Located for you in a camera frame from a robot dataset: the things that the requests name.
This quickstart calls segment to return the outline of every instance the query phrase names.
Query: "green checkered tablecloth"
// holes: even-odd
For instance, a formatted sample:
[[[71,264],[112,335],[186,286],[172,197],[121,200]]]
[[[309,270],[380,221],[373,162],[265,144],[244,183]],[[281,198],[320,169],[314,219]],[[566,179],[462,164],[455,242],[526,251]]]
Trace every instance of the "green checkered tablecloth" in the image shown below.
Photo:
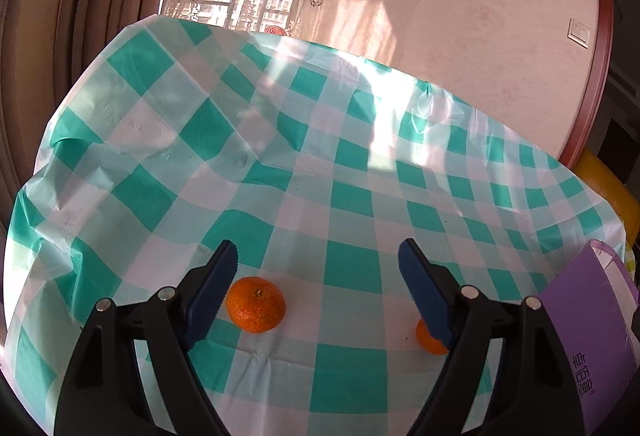
[[[262,335],[222,308],[190,353],[231,434],[405,434],[444,361],[415,341],[396,257],[408,237],[505,301],[542,289],[590,238],[625,250],[596,193],[440,87],[305,41],[154,16],[82,75],[18,194],[4,370],[51,433],[95,301],[145,301],[226,238],[238,277],[273,281],[288,305]],[[170,428],[142,344],[138,356]]]

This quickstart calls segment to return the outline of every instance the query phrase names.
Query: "metal screw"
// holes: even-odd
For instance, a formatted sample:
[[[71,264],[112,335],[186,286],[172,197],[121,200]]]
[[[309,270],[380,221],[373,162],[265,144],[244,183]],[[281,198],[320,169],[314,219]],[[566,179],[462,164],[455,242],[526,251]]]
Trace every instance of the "metal screw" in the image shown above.
[[[158,299],[160,299],[160,301],[168,301],[169,299],[173,299],[174,296],[175,288],[173,286],[165,286],[158,292]]]
[[[108,310],[110,306],[111,299],[100,299],[100,301],[95,304],[95,309],[98,311],[105,311]]]
[[[467,299],[476,299],[478,297],[478,295],[480,295],[480,292],[478,291],[478,288],[476,288],[475,286],[471,286],[471,285],[465,285],[460,289],[460,293],[466,297]]]
[[[540,308],[542,308],[542,302],[540,302],[540,299],[533,296],[527,297],[524,300],[524,304],[529,306],[529,308],[531,308],[532,310],[539,310]]]

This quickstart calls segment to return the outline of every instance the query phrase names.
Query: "wall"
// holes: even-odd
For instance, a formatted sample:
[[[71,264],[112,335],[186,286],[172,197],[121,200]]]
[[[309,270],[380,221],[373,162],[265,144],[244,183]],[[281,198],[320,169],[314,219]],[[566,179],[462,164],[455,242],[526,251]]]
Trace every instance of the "wall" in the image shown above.
[[[591,28],[588,50],[570,18]],[[597,19],[598,0],[325,0],[315,41],[439,84],[559,156]]]

